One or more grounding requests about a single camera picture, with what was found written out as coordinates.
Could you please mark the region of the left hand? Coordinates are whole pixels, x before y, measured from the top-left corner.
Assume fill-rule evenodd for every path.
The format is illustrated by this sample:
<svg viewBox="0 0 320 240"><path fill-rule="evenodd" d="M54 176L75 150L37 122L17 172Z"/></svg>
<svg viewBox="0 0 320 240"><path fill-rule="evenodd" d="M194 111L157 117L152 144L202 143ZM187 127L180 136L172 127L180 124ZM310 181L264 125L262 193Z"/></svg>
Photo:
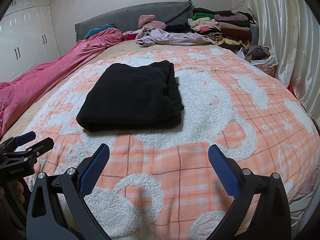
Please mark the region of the left hand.
<svg viewBox="0 0 320 240"><path fill-rule="evenodd" d="M0 198L5 199L7 196L12 196L19 204L24 204L25 197L23 196L24 187L17 180L13 182L13 188L6 194L4 188L0 186Z"/></svg>

